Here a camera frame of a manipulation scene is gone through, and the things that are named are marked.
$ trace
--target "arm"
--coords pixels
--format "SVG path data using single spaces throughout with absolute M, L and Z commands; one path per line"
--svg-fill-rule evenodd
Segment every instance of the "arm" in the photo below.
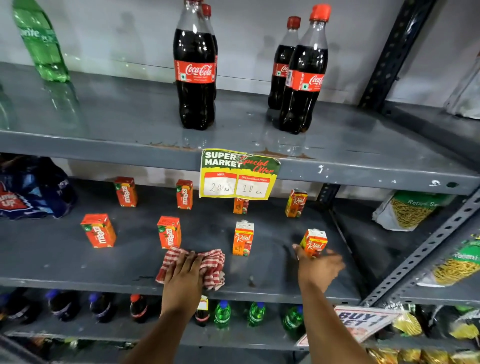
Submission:
M 345 268 L 342 257 L 330 249 L 317 259 L 310 258 L 297 244 L 299 285 L 312 364 L 372 364 L 324 296 L 330 283 Z
M 181 254 L 165 276 L 162 312 L 153 330 L 127 355 L 122 364 L 171 364 L 180 339 L 202 296 L 202 257 Z

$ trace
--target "real juice box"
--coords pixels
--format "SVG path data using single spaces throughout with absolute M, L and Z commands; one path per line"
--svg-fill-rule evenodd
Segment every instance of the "real juice box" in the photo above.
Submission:
M 80 225 L 94 248 L 113 247 L 117 235 L 107 214 L 86 214 Z
M 327 234 L 318 229 L 307 229 L 300 246 L 307 255 L 318 255 L 327 245 Z
M 248 211 L 248 200 L 244 198 L 236 198 L 233 203 L 233 213 L 234 214 L 244 214 L 246 215 Z
M 177 181 L 177 207 L 191 210 L 193 205 L 193 182 L 187 180 Z
M 170 249 L 173 246 L 180 246 L 180 218 L 162 216 L 158 223 L 156 223 L 156 225 L 158 227 L 158 234 L 160 235 L 160 242 L 162 243 L 162 248 Z
M 138 197 L 135 190 L 135 180 L 132 177 L 117 177 L 113 183 L 117 190 L 120 206 L 136 207 Z
M 233 255 L 249 256 L 253 242 L 253 224 L 246 220 L 237 221 L 233 236 Z
M 299 218 L 305 202 L 307 202 L 308 194 L 306 191 L 293 188 L 288 198 L 287 208 L 285 208 L 285 215 L 288 218 Z

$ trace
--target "red bottle cap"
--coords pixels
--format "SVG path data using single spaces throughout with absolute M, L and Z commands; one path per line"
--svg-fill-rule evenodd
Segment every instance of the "red bottle cap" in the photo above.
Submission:
M 317 4 L 313 6 L 312 13 L 310 14 L 310 20 L 320 20 L 328 22 L 330 19 L 330 13 L 332 7 L 329 4 Z
M 291 16 L 287 20 L 287 28 L 288 29 L 298 29 L 300 28 L 300 17 L 299 16 Z
M 202 11 L 204 16 L 212 16 L 212 7 L 208 4 L 202 4 Z

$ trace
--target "green bottle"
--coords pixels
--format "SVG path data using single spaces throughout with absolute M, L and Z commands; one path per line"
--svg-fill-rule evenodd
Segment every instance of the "green bottle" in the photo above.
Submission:
M 52 24 L 35 0 L 13 0 L 13 20 L 40 76 L 47 81 L 67 82 L 68 69 Z
M 298 305 L 290 308 L 287 315 L 283 319 L 283 327 L 285 330 L 295 330 L 303 322 L 303 306 Z
M 248 312 L 248 325 L 258 326 L 265 316 L 265 303 L 253 302 Z
M 215 325 L 218 328 L 226 328 L 230 321 L 232 311 L 227 301 L 221 300 L 215 309 Z

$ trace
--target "hand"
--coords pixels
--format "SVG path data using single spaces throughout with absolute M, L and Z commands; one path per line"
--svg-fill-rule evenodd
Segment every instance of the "hand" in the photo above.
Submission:
M 326 249 L 318 258 L 312 258 L 305 253 L 300 245 L 293 244 L 292 247 L 299 259 L 299 285 L 301 291 L 314 286 L 325 293 L 330 283 L 345 268 L 342 256 L 333 250 Z
M 170 265 L 165 275 L 162 312 L 175 312 L 190 319 L 202 296 L 205 268 L 200 270 L 203 257 L 195 252 L 180 254 L 177 263 Z

